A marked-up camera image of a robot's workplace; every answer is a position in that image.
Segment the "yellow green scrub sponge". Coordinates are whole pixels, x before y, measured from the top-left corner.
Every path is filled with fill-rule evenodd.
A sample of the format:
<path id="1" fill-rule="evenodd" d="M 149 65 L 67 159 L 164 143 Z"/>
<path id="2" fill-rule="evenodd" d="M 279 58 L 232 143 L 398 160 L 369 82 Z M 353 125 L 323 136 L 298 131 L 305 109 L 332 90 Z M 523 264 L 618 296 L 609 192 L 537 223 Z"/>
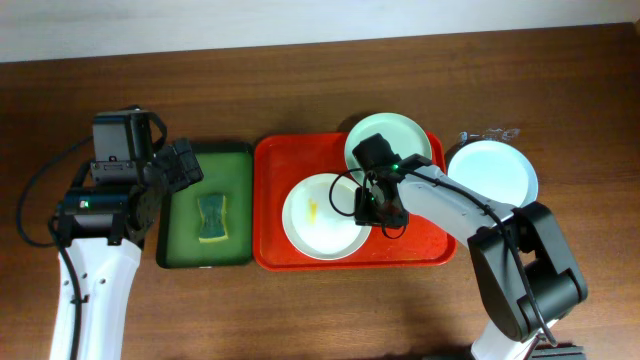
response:
<path id="1" fill-rule="evenodd" d="M 201 216 L 199 241 L 201 243 L 213 243 L 227 240 L 226 196 L 219 193 L 200 196 L 198 198 L 198 208 Z"/>

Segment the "white plate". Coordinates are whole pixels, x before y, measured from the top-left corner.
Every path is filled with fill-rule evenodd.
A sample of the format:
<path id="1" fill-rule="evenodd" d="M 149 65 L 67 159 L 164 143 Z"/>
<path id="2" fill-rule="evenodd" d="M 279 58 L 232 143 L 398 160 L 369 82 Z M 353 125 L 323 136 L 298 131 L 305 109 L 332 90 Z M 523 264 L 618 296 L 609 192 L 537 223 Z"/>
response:
<path id="1" fill-rule="evenodd" d="M 360 226 L 353 216 L 358 184 L 337 174 L 321 173 L 305 178 L 287 195 L 282 207 L 285 235 L 296 250 L 322 261 L 346 258 L 359 250 L 372 227 Z"/>

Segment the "light blue plate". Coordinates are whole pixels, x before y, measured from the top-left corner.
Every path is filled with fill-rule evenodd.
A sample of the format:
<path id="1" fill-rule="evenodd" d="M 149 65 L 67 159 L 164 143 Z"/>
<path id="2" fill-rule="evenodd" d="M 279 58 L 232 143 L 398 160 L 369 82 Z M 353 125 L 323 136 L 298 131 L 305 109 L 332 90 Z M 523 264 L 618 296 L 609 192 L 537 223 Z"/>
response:
<path id="1" fill-rule="evenodd" d="M 539 183 L 531 162 L 495 140 L 458 144 L 445 154 L 448 176 L 487 198 L 524 207 L 537 200 Z"/>

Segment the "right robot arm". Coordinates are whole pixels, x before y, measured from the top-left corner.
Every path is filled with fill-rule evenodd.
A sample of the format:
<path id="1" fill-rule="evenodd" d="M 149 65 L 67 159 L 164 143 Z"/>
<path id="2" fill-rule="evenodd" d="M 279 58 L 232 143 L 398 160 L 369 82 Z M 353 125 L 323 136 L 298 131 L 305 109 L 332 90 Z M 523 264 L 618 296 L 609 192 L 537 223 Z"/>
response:
<path id="1" fill-rule="evenodd" d="M 583 359 L 560 345 L 552 325 L 588 295 L 586 281 L 552 212 L 486 198 L 447 177 L 427 158 L 356 150 L 364 173 L 355 221 L 406 229 L 412 215 L 433 223 L 470 252 L 489 323 L 461 359 Z"/>

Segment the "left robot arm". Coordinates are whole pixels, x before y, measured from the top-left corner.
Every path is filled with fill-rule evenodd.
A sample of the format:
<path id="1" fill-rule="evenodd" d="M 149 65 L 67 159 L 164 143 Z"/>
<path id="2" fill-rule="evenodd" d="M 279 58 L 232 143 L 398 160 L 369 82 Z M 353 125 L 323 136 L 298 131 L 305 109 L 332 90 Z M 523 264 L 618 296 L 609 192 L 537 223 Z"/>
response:
<path id="1" fill-rule="evenodd" d="M 118 359 L 144 239 L 162 200 L 204 177 L 190 142 L 178 139 L 142 161 L 82 167 L 48 222 L 58 250 L 60 294 L 52 359 Z"/>

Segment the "dark green soapy tray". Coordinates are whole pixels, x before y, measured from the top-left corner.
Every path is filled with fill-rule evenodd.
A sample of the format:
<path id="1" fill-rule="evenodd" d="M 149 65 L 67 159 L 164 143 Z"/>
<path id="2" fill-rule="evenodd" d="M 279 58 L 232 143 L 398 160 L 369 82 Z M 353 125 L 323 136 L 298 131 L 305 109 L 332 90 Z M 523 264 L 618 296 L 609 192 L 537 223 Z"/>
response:
<path id="1" fill-rule="evenodd" d="M 244 265 L 252 260 L 253 153 L 243 142 L 195 144 L 203 180 L 167 196 L 162 205 L 156 262 L 165 269 Z M 220 233 L 204 230 L 220 197 Z"/>

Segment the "red plastic tray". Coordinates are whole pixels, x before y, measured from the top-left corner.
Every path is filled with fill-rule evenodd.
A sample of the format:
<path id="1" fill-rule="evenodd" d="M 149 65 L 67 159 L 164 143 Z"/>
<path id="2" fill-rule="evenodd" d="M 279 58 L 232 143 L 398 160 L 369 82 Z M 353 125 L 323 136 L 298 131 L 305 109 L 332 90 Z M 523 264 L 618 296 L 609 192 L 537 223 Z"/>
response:
<path id="1" fill-rule="evenodd" d="M 458 243 L 424 218 L 412 215 L 402 237 L 393 239 L 374 228 L 354 254 L 340 260 L 312 259 L 288 240 L 282 208 L 300 181 L 320 173 L 346 169 L 345 133 L 274 135 L 254 152 L 253 256 L 269 271 L 342 270 L 438 266 L 456 253 Z"/>

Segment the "pale green plate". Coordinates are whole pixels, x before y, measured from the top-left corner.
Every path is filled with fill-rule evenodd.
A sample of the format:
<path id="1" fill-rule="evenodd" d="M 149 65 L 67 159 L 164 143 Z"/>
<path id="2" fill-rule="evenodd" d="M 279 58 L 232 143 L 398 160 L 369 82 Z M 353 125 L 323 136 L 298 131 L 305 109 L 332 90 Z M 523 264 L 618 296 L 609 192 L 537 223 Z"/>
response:
<path id="1" fill-rule="evenodd" d="M 363 140 L 375 134 L 380 134 L 389 143 L 392 153 L 400 156 L 399 160 L 393 161 L 389 166 L 414 154 L 432 159 L 431 143 L 416 122 L 397 113 L 377 113 L 359 121 L 349 132 L 344 147 L 348 170 L 361 167 L 352 151 Z"/>

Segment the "black metal base rail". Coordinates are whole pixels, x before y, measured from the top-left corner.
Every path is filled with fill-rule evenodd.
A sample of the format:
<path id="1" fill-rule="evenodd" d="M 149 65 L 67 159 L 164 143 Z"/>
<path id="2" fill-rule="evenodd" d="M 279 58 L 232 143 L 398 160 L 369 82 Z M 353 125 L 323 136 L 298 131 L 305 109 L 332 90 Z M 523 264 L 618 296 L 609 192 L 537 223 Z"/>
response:
<path id="1" fill-rule="evenodd" d="M 527 360 L 586 360 L 582 346 L 560 344 L 556 347 L 537 346 L 526 357 Z"/>

